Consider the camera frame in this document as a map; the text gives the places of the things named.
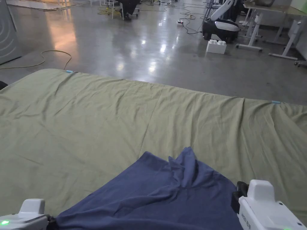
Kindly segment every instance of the white robot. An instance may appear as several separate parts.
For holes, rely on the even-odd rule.
[[[243,230],[307,230],[282,202],[275,201],[274,187],[268,181],[238,182],[231,206]],[[0,230],[52,229],[55,221],[44,209],[43,199],[25,200],[18,214],[0,217]]]
[[[203,22],[203,37],[205,40],[215,39],[230,43],[237,39],[239,26],[230,21],[222,20],[220,17],[230,9],[232,4],[236,4],[237,0],[226,0],[209,19]]]

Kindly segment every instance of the blue cloth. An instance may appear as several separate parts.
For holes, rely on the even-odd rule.
[[[235,190],[191,147],[168,162],[145,152],[56,221],[60,229],[242,230],[230,206]]]

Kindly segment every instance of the white table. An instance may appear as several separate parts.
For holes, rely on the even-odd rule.
[[[307,14],[305,14],[304,12],[299,11],[299,10],[297,10],[297,9],[291,7],[291,6],[280,6],[280,5],[275,6],[275,5],[272,5],[270,7],[266,7],[266,6],[256,6],[252,2],[245,2],[244,7],[254,10],[255,16],[258,16],[258,20],[256,20],[256,22],[255,22],[255,17],[251,18],[251,22],[250,22],[250,26],[248,28],[247,34],[249,34],[251,32],[253,26],[255,24],[256,25],[255,25],[255,29],[252,33],[249,44],[248,45],[237,44],[236,48],[245,47],[245,48],[255,49],[255,50],[258,50],[259,52],[261,52],[263,50],[263,48],[258,47],[258,46],[253,46],[253,44],[254,44],[256,35],[259,31],[259,26],[260,26],[260,23],[261,23],[261,20],[262,20],[262,17],[263,17],[263,13],[264,12],[270,12],[270,11],[281,12],[281,13],[285,14],[284,22],[286,22],[289,15],[300,16],[301,20],[298,22],[293,34],[291,35],[290,40],[289,40],[283,54],[280,55],[280,54],[269,53],[269,55],[275,56],[275,57],[282,57],[282,58],[297,60],[297,58],[287,56],[287,53],[288,53],[293,41],[295,40],[296,35],[297,35],[297,33],[300,29],[300,26],[303,24],[303,21],[305,20]],[[280,44],[280,43],[277,42],[277,40],[278,40],[278,38],[279,38],[279,36],[282,32],[282,29],[283,29],[283,25],[279,28],[279,30],[278,30],[278,32],[275,36],[275,39],[271,43]]]

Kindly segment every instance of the green bed sheet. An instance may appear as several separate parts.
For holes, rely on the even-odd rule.
[[[56,216],[143,152],[191,146],[233,183],[270,181],[307,223],[306,106],[46,69],[0,91],[0,136],[0,215],[43,198]]]

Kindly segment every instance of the concrete floor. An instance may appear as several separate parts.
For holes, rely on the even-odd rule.
[[[175,4],[179,8],[193,6],[183,5],[184,2],[203,4],[203,0],[179,0]],[[165,8],[144,3],[138,7]],[[207,41],[200,33],[188,35],[176,24],[183,17],[180,12],[186,10],[141,11],[137,19],[124,22],[118,16],[112,20],[107,15],[98,15],[97,8],[94,3],[92,7],[86,4],[44,12],[10,6],[24,56],[0,67],[39,63],[40,52],[57,49],[72,55],[67,70],[307,105],[307,69],[297,68],[291,60],[268,56],[270,51],[282,53],[281,46],[259,42],[265,47],[263,53],[235,49],[234,45],[227,46],[225,55],[206,53]],[[192,13],[204,11],[187,9]],[[200,14],[195,16],[197,19],[188,26],[197,30],[202,20]],[[261,33],[267,38],[274,35],[273,31]],[[11,84],[40,69],[61,69],[69,58],[50,52],[45,57],[46,62],[37,67],[0,70],[0,80]]]

